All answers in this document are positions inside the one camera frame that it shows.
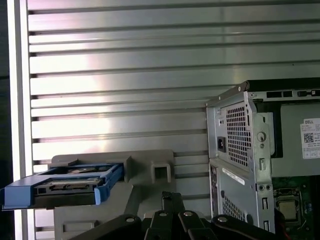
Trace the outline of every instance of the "aluminum wall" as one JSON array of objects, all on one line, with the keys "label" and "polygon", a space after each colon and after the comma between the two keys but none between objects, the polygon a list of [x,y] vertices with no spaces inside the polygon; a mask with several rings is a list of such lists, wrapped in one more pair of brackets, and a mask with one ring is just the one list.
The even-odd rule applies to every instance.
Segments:
[{"label": "aluminum wall", "polygon": [[[245,80],[320,75],[320,4],[8,0],[14,178],[54,155],[172,149],[187,208],[210,215],[205,102]],[[54,239],[16,211],[17,239]]]}]

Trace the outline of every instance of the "metal screw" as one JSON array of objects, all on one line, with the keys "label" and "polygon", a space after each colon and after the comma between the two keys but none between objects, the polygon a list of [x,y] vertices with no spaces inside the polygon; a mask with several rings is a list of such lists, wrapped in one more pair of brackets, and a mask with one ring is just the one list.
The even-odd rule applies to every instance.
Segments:
[{"label": "metal screw", "polygon": [[125,221],[127,221],[128,223],[132,223],[132,222],[135,221],[135,219],[132,218],[132,217],[129,217],[129,218],[127,218]]},{"label": "metal screw", "polygon": [[258,138],[259,142],[264,142],[267,138],[267,135],[265,132],[261,131],[256,135],[256,137]]},{"label": "metal screw", "polygon": [[192,212],[186,211],[186,212],[184,212],[183,215],[185,215],[186,217],[190,217],[190,216],[192,216]]},{"label": "metal screw", "polygon": [[218,221],[219,221],[220,223],[225,223],[225,222],[228,221],[228,219],[226,219],[224,216],[220,216],[220,217],[218,217]]}]

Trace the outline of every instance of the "barcode sticker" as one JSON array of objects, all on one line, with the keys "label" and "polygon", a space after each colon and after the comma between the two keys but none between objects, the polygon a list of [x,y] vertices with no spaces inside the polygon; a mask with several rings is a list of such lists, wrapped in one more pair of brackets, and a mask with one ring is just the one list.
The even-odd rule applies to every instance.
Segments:
[{"label": "barcode sticker", "polygon": [[230,178],[236,180],[238,183],[242,184],[243,186],[246,184],[245,180],[243,180],[241,177],[235,175],[234,173],[232,173],[231,171],[222,168],[222,172],[224,172],[225,174],[227,174]]},{"label": "barcode sticker", "polygon": [[320,118],[304,119],[300,132],[303,159],[320,158]]}]

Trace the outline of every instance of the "ventilation grille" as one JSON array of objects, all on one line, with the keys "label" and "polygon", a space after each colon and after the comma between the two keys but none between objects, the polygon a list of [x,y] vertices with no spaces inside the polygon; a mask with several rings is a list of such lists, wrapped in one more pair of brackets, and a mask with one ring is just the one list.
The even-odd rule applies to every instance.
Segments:
[{"label": "ventilation grille", "polygon": [[226,111],[226,129],[229,160],[248,167],[248,149],[251,148],[251,133],[246,126],[249,117],[244,106]]},{"label": "ventilation grille", "polygon": [[224,196],[223,214],[234,217],[241,221],[246,221],[245,214],[226,196]]}]

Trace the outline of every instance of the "gray bracket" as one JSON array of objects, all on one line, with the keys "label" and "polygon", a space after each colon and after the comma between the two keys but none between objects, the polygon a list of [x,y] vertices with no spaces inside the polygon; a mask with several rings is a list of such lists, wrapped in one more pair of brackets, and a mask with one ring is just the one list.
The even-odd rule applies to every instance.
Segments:
[{"label": "gray bracket", "polygon": [[74,164],[123,163],[124,181],[115,184],[101,205],[56,207],[55,239],[67,240],[121,214],[144,214],[162,208],[162,191],[175,192],[172,150],[86,153],[57,155],[50,167]]}]

